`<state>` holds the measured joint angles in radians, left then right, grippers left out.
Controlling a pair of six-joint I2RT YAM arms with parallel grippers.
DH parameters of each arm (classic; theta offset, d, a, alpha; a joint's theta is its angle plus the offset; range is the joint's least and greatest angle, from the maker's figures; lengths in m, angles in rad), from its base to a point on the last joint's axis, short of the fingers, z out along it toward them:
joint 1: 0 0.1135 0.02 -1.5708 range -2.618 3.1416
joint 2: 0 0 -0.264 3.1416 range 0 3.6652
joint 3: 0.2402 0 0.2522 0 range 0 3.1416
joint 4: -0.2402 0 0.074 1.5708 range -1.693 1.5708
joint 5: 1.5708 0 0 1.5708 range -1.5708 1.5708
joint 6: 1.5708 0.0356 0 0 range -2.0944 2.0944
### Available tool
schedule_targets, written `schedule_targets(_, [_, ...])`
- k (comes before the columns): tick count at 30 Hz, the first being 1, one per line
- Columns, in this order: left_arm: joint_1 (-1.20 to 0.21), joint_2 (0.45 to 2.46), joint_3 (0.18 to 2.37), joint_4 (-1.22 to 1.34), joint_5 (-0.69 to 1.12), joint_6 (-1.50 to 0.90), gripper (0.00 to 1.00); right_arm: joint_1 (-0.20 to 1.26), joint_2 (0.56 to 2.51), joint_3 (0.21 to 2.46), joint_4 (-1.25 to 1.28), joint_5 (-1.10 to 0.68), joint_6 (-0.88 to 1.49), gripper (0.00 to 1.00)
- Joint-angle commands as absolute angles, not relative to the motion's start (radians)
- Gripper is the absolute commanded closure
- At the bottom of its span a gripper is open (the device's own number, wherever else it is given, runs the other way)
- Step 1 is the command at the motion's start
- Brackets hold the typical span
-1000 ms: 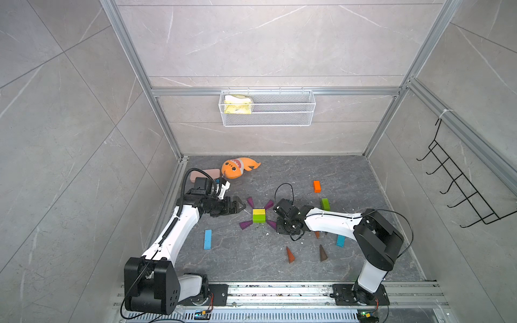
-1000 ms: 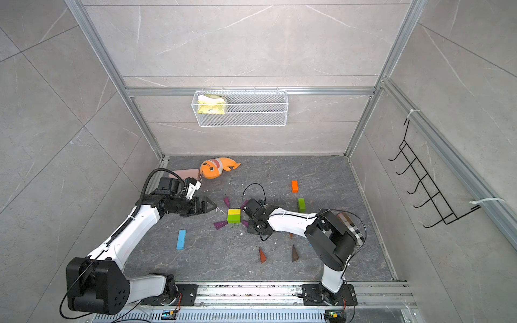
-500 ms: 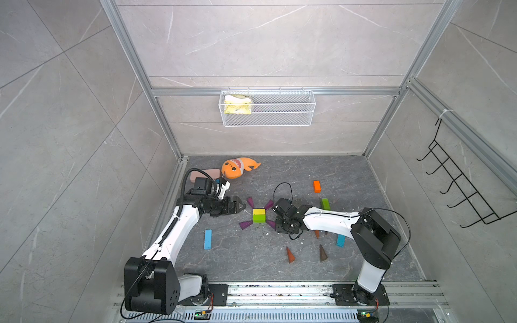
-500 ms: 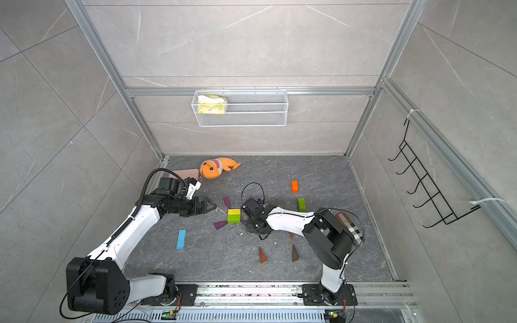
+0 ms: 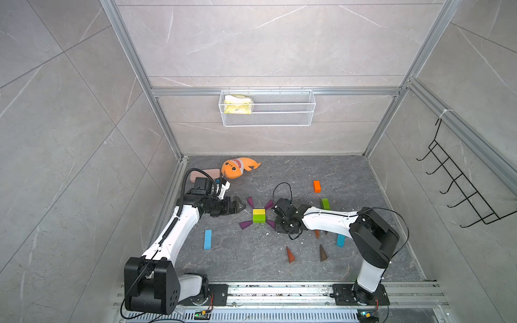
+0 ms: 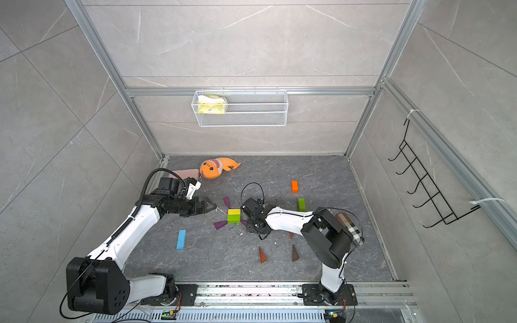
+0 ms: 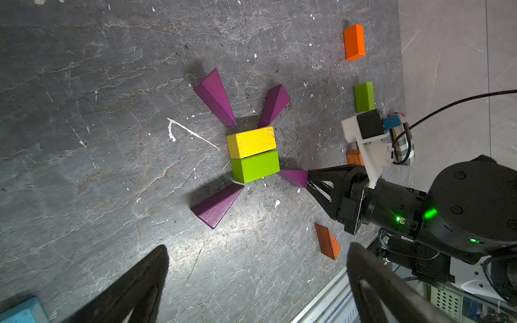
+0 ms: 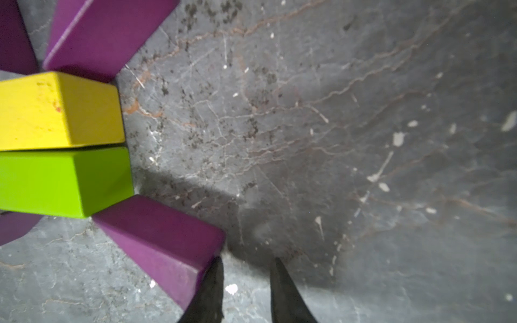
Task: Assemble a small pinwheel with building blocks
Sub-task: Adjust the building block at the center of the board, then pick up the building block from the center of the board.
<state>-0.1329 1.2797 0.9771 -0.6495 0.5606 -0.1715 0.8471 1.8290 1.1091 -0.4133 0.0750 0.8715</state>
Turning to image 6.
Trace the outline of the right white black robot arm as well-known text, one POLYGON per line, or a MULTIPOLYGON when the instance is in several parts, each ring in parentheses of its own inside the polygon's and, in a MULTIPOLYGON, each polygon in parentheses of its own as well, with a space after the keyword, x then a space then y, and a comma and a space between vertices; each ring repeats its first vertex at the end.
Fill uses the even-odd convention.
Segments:
POLYGON ((359 245, 361 234, 353 233, 330 212, 318 208, 313 212, 290 211, 247 199, 240 210, 247 216, 246 229, 266 238, 272 231, 286 231, 302 236, 322 265, 319 283, 305 283, 298 297, 306 306, 356 306, 353 285, 345 282, 345 262, 359 245))

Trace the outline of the green rectangular block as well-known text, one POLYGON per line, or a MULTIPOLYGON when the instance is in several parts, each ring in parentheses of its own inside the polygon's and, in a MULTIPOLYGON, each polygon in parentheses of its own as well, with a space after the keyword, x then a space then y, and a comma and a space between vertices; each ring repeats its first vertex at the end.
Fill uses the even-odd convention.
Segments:
POLYGON ((227 222, 228 223, 240 223, 241 216, 240 214, 228 214, 227 222))

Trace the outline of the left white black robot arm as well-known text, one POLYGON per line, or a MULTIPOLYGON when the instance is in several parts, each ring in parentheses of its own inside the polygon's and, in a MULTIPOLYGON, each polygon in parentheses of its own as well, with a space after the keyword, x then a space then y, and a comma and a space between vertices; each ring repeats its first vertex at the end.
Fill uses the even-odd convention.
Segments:
POLYGON ((189 217, 216 209, 207 197, 196 196, 201 182, 175 173, 160 179, 152 192, 145 189, 125 221, 86 257, 73 258, 66 267, 63 302, 71 311, 118 314, 127 304, 143 301, 173 304, 180 292, 172 274, 150 273, 129 279, 124 268, 135 247, 165 215, 189 217))

